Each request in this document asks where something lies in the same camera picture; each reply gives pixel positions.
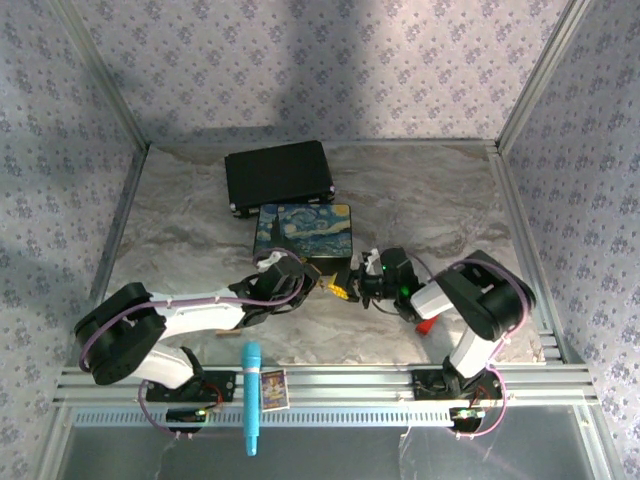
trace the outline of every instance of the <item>gray marble table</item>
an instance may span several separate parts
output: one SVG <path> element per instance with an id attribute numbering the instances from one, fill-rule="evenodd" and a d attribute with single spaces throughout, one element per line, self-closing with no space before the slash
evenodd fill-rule
<path id="1" fill-rule="evenodd" d="M 250 259 L 255 219 L 232 217 L 224 169 L 225 155 L 248 149 L 251 146 L 150 149 L 109 294 L 132 281 L 163 293 L 211 292 L 254 273 Z M 481 248 L 520 273 L 482 145 L 325 144 L 325 151 L 335 201 L 351 206 L 354 252 L 402 245 L 437 272 Z M 416 271 L 427 278 L 420 266 Z M 208 365 L 239 363 L 248 340 L 260 342 L 268 363 L 441 363 L 463 329 L 462 319 L 450 311 L 421 338 L 399 317 L 365 311 L 316 289 L 297 311 L 268 318 L 239 337 L 208 331 L 166 343 L 192 348 Z M 532 321 L 498 361 L 544 361 Z"/>

